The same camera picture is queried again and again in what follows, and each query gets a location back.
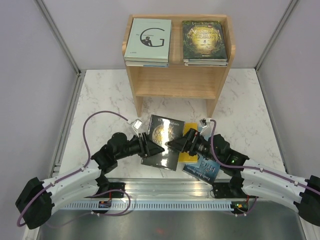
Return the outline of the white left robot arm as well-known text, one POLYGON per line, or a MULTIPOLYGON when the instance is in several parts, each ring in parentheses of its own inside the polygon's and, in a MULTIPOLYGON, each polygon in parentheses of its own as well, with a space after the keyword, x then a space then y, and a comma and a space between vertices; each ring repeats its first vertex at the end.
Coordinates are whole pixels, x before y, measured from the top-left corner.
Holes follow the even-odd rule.
POLYGON ((146 133, 128 140, 117 132, 88 161, 56 177, 30 179, 15 202, 20 215, 17 226, 30 230, 43 225, 56 211, 87 197, 105 197, 110 190, 106 174, 118 166, 118 160, 133 155, 148 158, 164 152, 146 133))

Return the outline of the green Alice Wonderland book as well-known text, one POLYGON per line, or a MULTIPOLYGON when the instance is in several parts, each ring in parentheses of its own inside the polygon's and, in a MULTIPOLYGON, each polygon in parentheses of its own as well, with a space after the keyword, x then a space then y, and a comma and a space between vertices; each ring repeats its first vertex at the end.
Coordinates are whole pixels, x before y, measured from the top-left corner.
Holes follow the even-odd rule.
POLYGON ((223 26, 220 21, 182 22, 183 61, 227 61, 223 26))

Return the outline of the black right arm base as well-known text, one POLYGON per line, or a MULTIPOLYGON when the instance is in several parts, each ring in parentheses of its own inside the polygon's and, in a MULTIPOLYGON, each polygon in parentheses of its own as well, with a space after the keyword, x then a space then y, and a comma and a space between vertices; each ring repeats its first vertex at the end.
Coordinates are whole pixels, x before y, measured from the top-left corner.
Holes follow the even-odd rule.
POLYGON ((241 185, 231 182, 214 182, 212 184, 213 195, 216 199, 246 199, 247 194, 241 189, 241 185))

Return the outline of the yellow paperback book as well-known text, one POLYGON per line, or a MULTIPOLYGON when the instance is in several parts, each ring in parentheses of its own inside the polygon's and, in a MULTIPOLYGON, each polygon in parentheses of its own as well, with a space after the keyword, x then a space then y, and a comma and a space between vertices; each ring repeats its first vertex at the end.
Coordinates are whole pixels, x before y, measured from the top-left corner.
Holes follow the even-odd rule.
MULTIPOLYGON (((185 135, 189 129, 198 129, 198 124, 196 122, 186 122, 183 129, 183 135, 185 135)), ((198 157, 190 156, 186 152, 180 152, 178 157, 179 163, 196 163, 198 161, 198 157)))

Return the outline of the black Moon and Sixpence book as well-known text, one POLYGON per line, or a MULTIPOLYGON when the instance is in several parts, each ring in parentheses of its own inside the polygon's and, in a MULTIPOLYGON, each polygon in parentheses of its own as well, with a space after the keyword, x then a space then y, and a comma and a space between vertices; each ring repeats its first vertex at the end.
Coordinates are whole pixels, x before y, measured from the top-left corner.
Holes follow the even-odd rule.
POLYGON ((171 171, 177 170, 179 151, 167 146, 167 142, 183 136, 185 122, 152 114, 148 126, 148 138, 164 148, 154 156, 143 158, 142 165, 171 171))

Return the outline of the blue 20000 Leagues book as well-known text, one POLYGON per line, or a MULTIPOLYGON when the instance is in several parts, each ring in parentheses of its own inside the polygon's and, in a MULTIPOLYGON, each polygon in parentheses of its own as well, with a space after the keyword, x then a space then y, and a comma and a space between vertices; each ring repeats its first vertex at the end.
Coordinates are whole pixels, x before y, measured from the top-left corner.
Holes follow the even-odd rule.
POLYGON ((168 63, 164 62, 145 62, 145 61, 125 61, 125 65, 128 67, 160 67, 166 68, 168 63))

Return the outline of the light blue paperback book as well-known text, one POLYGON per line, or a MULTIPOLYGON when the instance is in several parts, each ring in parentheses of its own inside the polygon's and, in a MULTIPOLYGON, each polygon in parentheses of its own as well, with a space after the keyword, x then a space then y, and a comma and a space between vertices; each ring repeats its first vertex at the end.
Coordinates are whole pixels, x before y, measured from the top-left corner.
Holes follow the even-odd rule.
POLYGON ((199 126, 198 129, 199 131, 199 134, 204 137, 204 139, 206 141, 209 140, 209 138, 211 137, 212 135, 212 127, 210 125, 207 125, 207 126, 199 126))

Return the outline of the purple Robinson Crusoe book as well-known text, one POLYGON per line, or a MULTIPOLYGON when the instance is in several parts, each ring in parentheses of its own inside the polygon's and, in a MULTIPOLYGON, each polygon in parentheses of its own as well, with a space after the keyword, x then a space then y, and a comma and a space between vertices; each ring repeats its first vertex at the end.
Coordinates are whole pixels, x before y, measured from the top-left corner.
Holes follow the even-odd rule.
POLYGON ((226 67, 228 62, 225 60, 188 60, 184 62, 185 66, 218 66, 226 67))

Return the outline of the pale green Gatsby book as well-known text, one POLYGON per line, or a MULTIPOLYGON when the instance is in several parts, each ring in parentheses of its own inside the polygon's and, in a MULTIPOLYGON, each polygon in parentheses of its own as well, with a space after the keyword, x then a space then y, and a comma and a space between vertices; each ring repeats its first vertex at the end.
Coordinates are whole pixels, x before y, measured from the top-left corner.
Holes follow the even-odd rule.
POLYGON ((134 18, 124 60, 167 64, 171 32, 170 19, 134 18))

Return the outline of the dark Wuthering Heights book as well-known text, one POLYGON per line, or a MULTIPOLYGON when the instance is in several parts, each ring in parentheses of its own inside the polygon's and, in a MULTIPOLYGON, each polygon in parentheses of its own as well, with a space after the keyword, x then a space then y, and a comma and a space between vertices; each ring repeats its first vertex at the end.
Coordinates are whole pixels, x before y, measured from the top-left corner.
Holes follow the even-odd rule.
POLYGON ((196 163, 187 163, 182 169, 184 173, 210 186, 214 184, 219 170, 220 165, 217 162, 202 156, 198 156, 196 163))

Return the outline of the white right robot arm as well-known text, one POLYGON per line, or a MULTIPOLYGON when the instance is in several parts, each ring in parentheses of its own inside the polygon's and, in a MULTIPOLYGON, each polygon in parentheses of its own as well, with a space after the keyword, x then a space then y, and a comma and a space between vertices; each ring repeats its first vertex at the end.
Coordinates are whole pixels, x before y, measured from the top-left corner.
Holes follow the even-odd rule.
POLYGON ((281 204, 298 213, 308 223, 319 226, 318 176, 303 178, 271 169, 233 150, 220 134, 205 139, 193 128, 167 145, 179 152, 217 162, 221 170, 231 176, 228 191, 232 196, 244 194, 281 204))

